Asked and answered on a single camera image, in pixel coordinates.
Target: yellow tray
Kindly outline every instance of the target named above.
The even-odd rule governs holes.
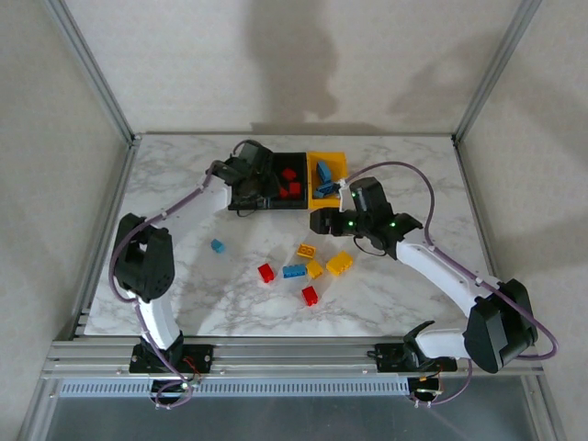
[[[319,161],[325,161],[331,170],[333,182],[347,177],[347,160],[345,153],[342,152],[308,152],[306,153],[306,166],[308,168],[309,180],[309,209],[323,209],[325,207],[339,207],[339,198],[336,195],[325,198],[314,198],[313,193],[316,187],[321,184],[321,179],[316,171],[316,164]]]

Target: red lego brick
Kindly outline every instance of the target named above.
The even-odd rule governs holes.
[[[296,172],[291,168],[285,168],[282,172],[282,176],[284,176],[287,181],[293,181],[296,178]]]
[[[302,185],[300,182],[290,182],[290,187],[288,190],[291,196],[298,197],[302,191]]]
[[[313,287],[306,287],[303,289],[302,297],[306,301],[307,306],[316,305],[319,302],[319,296],[316,295],[316,291]]]
[[[272,271],[272,267],[269,264],[263,264],[257,268],[261,278],[264,282],[269,283],[274,279],[274,271]]]

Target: white wall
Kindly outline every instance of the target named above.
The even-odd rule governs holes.
[[[545,368],[570,441],[588,433],[587,23],[585,0],[543,1],[463,149],[500,275],[560,339]]]
[[[0,438],[14,439],[123,144],[38,0],[0,13]]]
[[[67,0],[135,131],[451,132],[519,0]]]

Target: marble tabletop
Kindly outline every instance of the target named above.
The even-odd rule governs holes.
[[[243,135],[148,135],[141,142],[121,214],[151,214],[189,192],[215,159],[225,160]],[[348,169],[386,160],[421,168],[433,183],[436,208],[432,235],[438,246],[470,267],[485,267],[456,156],[448,137],[254,136],[274,152],[345,152]],[[424,220],[429,196],[417,175],[400,167],[370,172],[397,212]],[[223,254],[209,246],[226,245]],[[302,263],[300,243],[315,245],[325,264],[340,250],[354,265],[340,277],[284,279],[283,265]],[[277,273],[270,284],[257,268]],[[87,335],[140,333],[129,305],[119,303],[107,283],[107,261],[85,327]],[[403,335],[426,320],[453,322],[458,307],[411,268],[389,257],[361,253],[350,238],[314,234],[307,210],[257,211],[246,218],[222,211],[175,247],[173,310],[185,335],[380,336]],[[300,291],[313,285],[319,303],[309,308]]]

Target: blue lego brick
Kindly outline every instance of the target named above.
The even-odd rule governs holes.
[[[319,174],[319,178],[323,184],[327,184],[333,180],[331,176],[331,170],[325,161],[319,161],[316,164],[316,171]]]
[[[330,195],[334,192],[334,183],[327,182],[326,184],[322,184],[321,186],[316,187],[316,191],[323,193],[325,196]]]
[[[210,243],[210,248],[212,248],[217,253],[222,253],[224,251],[224,243],[221,241],[217,241],[216,239],[212,239]]]
[[[306,276],[306,265],[291,265],[282,268],[284,278]]]

